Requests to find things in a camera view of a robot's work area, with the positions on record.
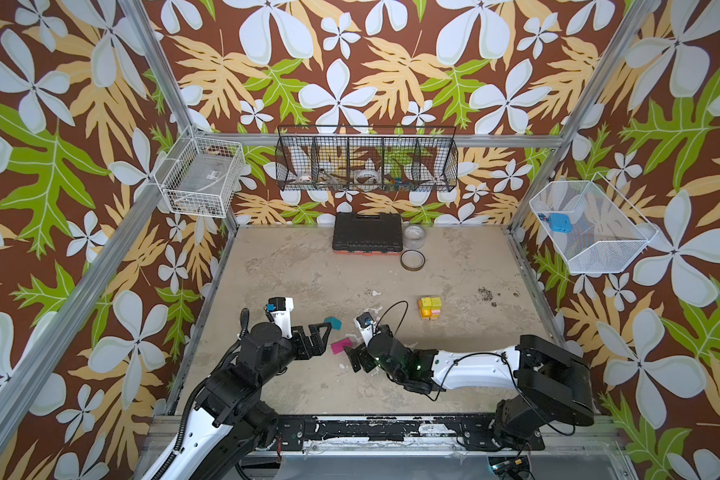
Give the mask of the teal roof block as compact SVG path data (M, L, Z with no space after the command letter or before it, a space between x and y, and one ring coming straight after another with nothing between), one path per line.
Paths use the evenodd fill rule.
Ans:
M327 317L325 322L329 323L334 330L340 331L342 329L342 322L336 317Z

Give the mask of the magenta rectangular block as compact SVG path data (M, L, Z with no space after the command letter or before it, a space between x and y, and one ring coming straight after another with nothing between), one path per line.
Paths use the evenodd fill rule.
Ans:
M346 348L352 348L353 342L350 338L343 338L331 344L331 351L334 355L342 354Z

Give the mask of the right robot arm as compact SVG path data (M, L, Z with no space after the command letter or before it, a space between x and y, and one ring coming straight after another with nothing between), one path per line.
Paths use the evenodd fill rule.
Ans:
M536 335L523 335L517 345L500 350L455 353L407 347L382 328L344 352L354 371L378 368L392 383L432 401L461 388L514 391L514 398L497 404L497 436L525 438L553 422L573 429L594 424L589 365Z

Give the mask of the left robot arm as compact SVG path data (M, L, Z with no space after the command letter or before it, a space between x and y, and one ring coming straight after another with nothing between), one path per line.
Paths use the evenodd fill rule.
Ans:
M173 442L145 479L222 479L275 440L279 415L261 399L262 388L293 361L325 353L332 325L297 326L287 338L274 322L250 326L248 314L241 312L239 340L192 390Z

